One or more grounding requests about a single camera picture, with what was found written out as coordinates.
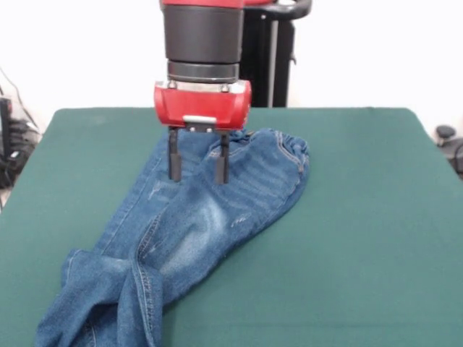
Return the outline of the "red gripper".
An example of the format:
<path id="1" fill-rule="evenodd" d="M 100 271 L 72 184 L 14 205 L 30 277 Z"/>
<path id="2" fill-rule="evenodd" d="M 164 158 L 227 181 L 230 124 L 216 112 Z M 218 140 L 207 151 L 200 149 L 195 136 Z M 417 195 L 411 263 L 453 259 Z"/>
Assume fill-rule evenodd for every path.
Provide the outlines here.
<path id="1" fill-rule="evenodd" d="M 250 111 L 252 88 L 247 80 L 227 84 L 180 81 L 157 82 L 154 103 L 159 121 L 170 127 L 201 124 L 217 130 L 241 129 Z M 169 178 L 180 181 L 182 159 L 178 150 L 178 128 L 169 128 Z M 229 133 L 222 132 L 216 161 L 216 183 L 229 181 Z"/>

